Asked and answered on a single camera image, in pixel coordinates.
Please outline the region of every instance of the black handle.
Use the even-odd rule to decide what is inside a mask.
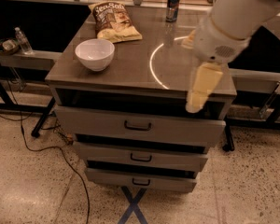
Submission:
[[[135,182],[135,180],[133,178],[132,182],[134,185],[138,185],[138,186],[149,186],[150,185],[150,179],[147,181],[147,183],[137,183],[137,182]]]
[[[147,127],[136,127],[136,126],[132,126],[131,124],[129,124],[129,122],[127,120],[124,121],[124,128],[128,129],[128,130],[134,130],[134,131],[150,131],[151,130],[151,123],[148,124]]]
[[[151,155],[149,155],[149,157],[148,157],[146,160],[145,160],[145,159],[137,159],[137,158],[133,157],[133,154],[131,153],[131,160],[132,160],[132,161],[150,162],[151,159],[152,159],[152,156],[151,156]]]

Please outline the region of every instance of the bowl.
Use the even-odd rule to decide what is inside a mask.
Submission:
[[[91,39],[77,45],[75,54],[85,67],[92,71],[102,71],[110,65],[114,50],[114,44],[108,40]]]

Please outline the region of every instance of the water bottle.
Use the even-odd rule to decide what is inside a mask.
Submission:
[[[26,55],[34,53],[24,31],[22,31],[20,27],[16,27],[15,30],[16,30],[16,38],[19,42],[22,52]]]

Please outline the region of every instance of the blue can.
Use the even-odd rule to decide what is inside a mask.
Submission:
[[[178,7],[179,7],[179,0],[167,1],[166,21],[173,22],[177,20]]]

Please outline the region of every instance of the cabinet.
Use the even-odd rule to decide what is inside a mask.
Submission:
[[[93,73],[73,53],[81,41],[95,37],[89,16],[49,72],[58,120],[74,135],[90,181],[191,192],[236,96],[229,68],[223,67],[203,110],[187,113],[198,61],[181,48],[180,37],[188,35],[199,14],[181,10],[177,23],[168,24],[162,8],[128,11],[143,40],[116,44],[106,70]]]

